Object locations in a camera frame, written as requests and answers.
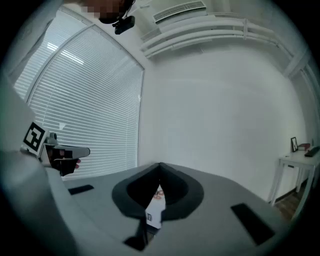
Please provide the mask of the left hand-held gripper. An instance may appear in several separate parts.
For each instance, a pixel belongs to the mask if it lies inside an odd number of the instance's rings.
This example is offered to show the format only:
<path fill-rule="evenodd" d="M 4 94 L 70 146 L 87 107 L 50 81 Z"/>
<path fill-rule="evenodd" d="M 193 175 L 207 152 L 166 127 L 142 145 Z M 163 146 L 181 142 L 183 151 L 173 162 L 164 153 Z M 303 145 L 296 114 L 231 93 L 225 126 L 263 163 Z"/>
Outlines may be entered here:
<path fill-rule="evenodd" d="M 46 138 L 50 132 L 45 128 L 32 122 L 28 131 L 26 132 L 22 145 L 31 154 L 35 155 L 40 163 L 46 168 L 53 168 L 58 170 L 60 176 L 72 174 L 75 168 L 70 163 L 66 163 L 67 160 L 74 160 L 74 158 L 84 158 L 90 155 L 90 149 L 87 147 L 76 147 L 66 145 L 49 145 L 46 144 Z M 60 149 L 63 151 L 63 156 L 66 159 L 60 159 L 58 165 L 52 167 L 48 158 L 48 151 L 52 149 Z"/>

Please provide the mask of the flat black keyboard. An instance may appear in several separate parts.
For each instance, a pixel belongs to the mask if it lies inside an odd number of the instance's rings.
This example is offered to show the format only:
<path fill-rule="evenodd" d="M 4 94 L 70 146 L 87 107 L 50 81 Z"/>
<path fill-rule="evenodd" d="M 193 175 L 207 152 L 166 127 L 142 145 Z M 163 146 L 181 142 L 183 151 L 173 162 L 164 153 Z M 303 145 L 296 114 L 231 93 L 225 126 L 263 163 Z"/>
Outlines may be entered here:
<path fill-rule="evenodd" d="M 304 156 L 307 158 L 312 158 L 314 157 L 318 152 L 320 151 L 320 146 L 315 146 L 312 149 L 308 150 Z"/>

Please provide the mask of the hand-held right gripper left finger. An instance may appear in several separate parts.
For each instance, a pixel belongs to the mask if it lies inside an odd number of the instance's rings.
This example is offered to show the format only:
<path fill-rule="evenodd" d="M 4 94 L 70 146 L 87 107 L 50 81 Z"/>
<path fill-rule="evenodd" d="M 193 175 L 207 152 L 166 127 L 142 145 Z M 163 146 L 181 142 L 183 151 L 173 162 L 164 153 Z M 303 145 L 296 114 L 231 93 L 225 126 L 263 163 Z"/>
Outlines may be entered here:
<path fill-rule="evenodd" d="M 139 251 L 124 244 L 135 235 L 139 221 L 124 216 L 112 199 L 117 183 L 151 165 L 70 180 L 63 180 L 54 169 L 49 170 L 51 192 L 75 240 L 76 256 L 161 256 L 158 248 L 148 246 Z"/>

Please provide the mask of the person's white shirt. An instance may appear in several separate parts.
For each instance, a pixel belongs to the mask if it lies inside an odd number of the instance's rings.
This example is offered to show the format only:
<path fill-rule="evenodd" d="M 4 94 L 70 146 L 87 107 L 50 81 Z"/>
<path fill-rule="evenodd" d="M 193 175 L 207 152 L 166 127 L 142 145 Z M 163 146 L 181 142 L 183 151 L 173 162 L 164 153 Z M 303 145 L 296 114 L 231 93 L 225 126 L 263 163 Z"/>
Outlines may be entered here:
<path fill-rule="evenodd" d="M 0 76 L 0 256 L 76 256 L 48 175 L 21 150 L 33 112 Z"/>

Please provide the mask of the white side table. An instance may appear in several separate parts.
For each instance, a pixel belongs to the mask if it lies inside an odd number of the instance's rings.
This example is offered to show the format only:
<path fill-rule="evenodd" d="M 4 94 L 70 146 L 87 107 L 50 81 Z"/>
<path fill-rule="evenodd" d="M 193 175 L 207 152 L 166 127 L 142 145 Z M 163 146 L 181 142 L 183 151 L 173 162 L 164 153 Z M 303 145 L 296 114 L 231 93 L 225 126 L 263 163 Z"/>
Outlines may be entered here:
<path fill-rule="evenodd" d="M 297 209 L 292 217 L 293 220 L 300 215 L 307 202 L 311 189 L 316 187 L 320 177 L 320 151 L 313 157 L 305 157 L 306 152 L 298 150 L 296 152 L 286 154 L 278 159 L 273 183 L 268 196 L 268 201 L 271 205 L 274 205 L 286 166 L 298 168 L 298 178 L 296 181 L 297 191 L 299 191 L 301 188 L 304 173 L 308 172 L 306 187 L 302 194 L 300 203 L 298 204 Z"/>

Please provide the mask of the white air conditioner vent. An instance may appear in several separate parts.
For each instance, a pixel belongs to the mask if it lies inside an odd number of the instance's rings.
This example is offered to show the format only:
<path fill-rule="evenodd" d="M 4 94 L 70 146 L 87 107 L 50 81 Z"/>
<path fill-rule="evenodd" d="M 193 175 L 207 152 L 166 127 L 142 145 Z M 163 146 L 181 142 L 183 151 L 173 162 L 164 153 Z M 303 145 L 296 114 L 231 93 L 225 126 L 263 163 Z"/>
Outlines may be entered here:
<path fill-rule="evenodd" d="M 207 6 L 202 0 L 191 1 L 186 3 L 181 3 L 169 8 L 166 8 L 160 12 L 153 15 L 153 20 L 157 24 L 167 18 L 171 18 L 175 15 L 184 14 L 190 11 L 206 11 Z"/>

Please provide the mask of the white window blinds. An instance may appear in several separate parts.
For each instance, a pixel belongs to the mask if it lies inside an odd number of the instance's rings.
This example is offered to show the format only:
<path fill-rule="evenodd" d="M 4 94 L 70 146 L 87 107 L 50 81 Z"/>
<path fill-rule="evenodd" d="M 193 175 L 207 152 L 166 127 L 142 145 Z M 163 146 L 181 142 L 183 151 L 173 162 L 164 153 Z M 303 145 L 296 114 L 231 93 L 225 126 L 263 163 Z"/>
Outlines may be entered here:
<path fill-rule="evenodd" d="M 65 176 L 73 180 L 138 165 L 143 78 L 144 68 L 108 34 L 61 8 L 14 89 L 60 144 L 90 149 Z"/>

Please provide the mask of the white food-print placemat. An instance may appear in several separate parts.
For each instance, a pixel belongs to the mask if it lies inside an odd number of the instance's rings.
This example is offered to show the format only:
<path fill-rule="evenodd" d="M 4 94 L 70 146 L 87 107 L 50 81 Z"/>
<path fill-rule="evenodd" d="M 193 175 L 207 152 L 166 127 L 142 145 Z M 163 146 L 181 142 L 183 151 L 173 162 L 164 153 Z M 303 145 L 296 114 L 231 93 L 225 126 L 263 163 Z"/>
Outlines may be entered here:
<path fill-rule="evenodd" d="M 165 209 L 165 194 L 161 186 L 159 186 L 145 210 L 146 223 L 153 228 L 160 229 L 162 227 L 162 211 Z"/>

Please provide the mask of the white ceiling pipe bundle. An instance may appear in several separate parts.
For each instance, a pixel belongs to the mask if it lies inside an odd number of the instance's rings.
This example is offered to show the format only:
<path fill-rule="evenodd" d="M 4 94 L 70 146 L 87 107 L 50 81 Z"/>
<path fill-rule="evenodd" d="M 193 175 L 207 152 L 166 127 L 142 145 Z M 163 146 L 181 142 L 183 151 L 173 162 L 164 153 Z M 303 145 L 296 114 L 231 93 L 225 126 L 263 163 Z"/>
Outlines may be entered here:
<path fill-rule="evenodd" d="M 273 30 L 248 19 L 224 17 L 171 28 L 146 40 L 140 50 L 149 59 L 168 50 L 174 51 L 215 39 L 242 39 L 269 44 L 279 48 L 288 58 L 293 57 L 292 51 Z"/>

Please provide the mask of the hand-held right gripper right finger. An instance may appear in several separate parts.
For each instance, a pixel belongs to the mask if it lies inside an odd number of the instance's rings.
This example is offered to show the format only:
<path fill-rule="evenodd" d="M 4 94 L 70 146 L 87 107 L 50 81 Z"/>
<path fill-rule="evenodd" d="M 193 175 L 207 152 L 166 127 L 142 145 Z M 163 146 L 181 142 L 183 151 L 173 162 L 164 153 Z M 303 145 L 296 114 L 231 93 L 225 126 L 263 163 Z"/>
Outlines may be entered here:
<path fill-rule="evenodd" d="M 202 203 L 187 218 L 164 221 L 152 240 L 152 256 L 265 256 L 289 223 L 280 212 L 237 182 L 211 173 L 172 164 L 203 187 Z M 274 232 L 256 245 L 231 207 L 244 203 Z"/>

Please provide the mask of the person's left hand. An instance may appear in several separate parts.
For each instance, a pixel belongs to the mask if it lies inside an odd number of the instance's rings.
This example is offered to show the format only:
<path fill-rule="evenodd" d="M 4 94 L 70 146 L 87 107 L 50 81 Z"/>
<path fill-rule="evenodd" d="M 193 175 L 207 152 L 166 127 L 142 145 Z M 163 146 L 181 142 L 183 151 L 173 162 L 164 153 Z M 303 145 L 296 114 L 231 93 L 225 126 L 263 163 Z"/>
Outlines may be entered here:
<path fill-rule="evenodd" d="M 48 159 L 52 167 L 57 166 L 60 160 L 65 160 L 66 156 L 70 157 L 71 156 L 71 151 L 64 150 L 64 149 L 50 149 L 48 152 Z M 67 164 L 71 164 L 71 166 L 74 169 L 79 168 L 79 163 L 81 162 L 80 159 L 77 159 L 77 162 L 74 160 L 66 160 Z"/>

